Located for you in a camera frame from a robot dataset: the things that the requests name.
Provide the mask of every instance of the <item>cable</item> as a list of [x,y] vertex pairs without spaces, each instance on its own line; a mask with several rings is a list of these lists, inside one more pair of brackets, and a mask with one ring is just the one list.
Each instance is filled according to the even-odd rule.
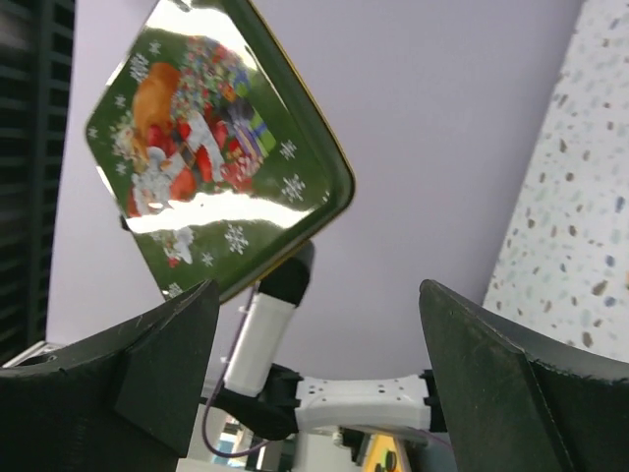
[[201,429],[200,429],[201,435],[203,437],[203,443],[205,444],[205,447],[207,447],[212,454],[217,455],[218,457],[226,458],[226,459],[236,459],[238,457],[245,457],[247,455],[251,455],[254,452],[258,452],[260,449],[262,449],[263,447],[267,446],[270,443],[269,441],[263,441],[260,444],[257,444],[250,449],[243,450],[240,452],[223,452],[223,451],[218,450],[216,447],[214,447],[211,444],[209,437],[207,436],[207,417],[209,416],[209,410],[214,404],[214,401],[216,400],[216,396],[218,395],[218,392],[223,387],[223,384],[225,381],[225,375],[227,374],[227,368],[229,367],[229,364],[232,362],[232,357],[234,355],[234,351],[236,350],[238,339],[240,338],[240,335],[245,326],[245,321],[247,320],[249,311],[251,310],[252,304],[254,303],[254,297],[256,296],[256,293],[257,293],[257,287],[258,287],[258,284],[252,287],[250,295],[249,295],[249,299],[247,300],[247,304],[244,307],[241,307],[239,310],[239,313],[242,314],[242,317],[241,317],[238,329],[236,329],[236,336],[234,337],[234,341],[232,342],[232,345],[229,348],[229,353],[227,354],[227,360],[220,374],[220,377],[218,378],[218,382],[216,383],[216,386],[214,387],[212,395],[207,400],[207,403],[205,404],[205,410],[203,411],[203,420],[202,420]]
[[450,450],[454,450],[454,448],[452,447],[452,444],[446,440],[443,440],[442,438],[440,438],[439,436],[437,436],[434,433],[431,433],[429,431],[426,430],[420,430],[420,434],[426,438],[428,438],[429,440],[432,440],[436,443],[445,445],[448,449]]

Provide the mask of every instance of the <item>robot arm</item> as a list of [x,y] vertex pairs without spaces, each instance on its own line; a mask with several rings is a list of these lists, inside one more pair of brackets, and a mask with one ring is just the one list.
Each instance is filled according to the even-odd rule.
[[429,371],[401,379],[330,381],[273,364],[306,293],[314,254],[309,243],[262,280],[212,406],[271,441],[328,426],[411,440],[421,431],[445,431]]

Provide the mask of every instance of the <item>speckled wall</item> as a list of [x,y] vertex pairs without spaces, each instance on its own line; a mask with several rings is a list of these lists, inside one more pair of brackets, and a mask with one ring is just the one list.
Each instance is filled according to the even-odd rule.
[[629,3],[590,0],[485,307],[629,361]]

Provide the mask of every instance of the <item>green tray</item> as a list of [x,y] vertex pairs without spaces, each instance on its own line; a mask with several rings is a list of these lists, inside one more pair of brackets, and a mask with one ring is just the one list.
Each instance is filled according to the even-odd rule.
[[86,138],[167,298],[213,278],[228,300],[354,195],[342,150],[247,0],[158,2]]

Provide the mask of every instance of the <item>yellow object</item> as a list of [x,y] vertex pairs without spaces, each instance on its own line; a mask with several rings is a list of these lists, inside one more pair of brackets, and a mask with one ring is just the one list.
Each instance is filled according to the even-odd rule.
[[229,101],[234,101],[238,97],[232,86],[225,87],[223,90],[223,96]]
[[411,469],[402,443],[392,437],[378,435],[372,438],[372,444],[365,459],[363,471],[411,472]]

